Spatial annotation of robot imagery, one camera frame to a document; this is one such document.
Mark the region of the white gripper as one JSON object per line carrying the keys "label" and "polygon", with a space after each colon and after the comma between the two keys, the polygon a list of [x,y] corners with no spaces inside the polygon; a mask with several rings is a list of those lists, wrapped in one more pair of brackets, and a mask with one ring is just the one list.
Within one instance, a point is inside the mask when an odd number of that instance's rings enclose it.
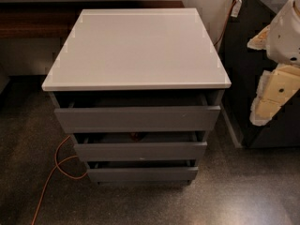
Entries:
{"label": "white gripper", "polygon": [[270,26],[251,38],[247,47],[266,49],[269,59],[281,63],[273,71],[265,70],[259,80],[249,120],[260,127],[300,89],[300,0],[288,0]]}

